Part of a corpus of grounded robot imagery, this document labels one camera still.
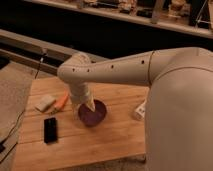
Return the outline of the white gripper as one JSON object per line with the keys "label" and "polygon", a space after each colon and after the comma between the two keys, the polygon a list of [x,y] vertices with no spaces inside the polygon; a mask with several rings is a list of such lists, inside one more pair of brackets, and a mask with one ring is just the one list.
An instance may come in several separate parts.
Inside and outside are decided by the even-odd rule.
{"label": "white gripper", "polygon": [[91,91],[87,83],[72,83],[69,85],[70,99],[75,105],[84,104],[91,110],[95,110],[95,102],[91,99]]}

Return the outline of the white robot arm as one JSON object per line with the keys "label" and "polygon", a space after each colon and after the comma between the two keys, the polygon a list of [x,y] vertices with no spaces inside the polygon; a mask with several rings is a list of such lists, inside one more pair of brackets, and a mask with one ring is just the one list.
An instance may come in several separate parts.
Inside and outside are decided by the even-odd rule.
{"label": "white robot arm", "polygon": [[212,51],[172,48],[98,63],[78,52],[57,75],[74,104],[91,101],[90,82],[147,86],[147,171],[213,171]]}

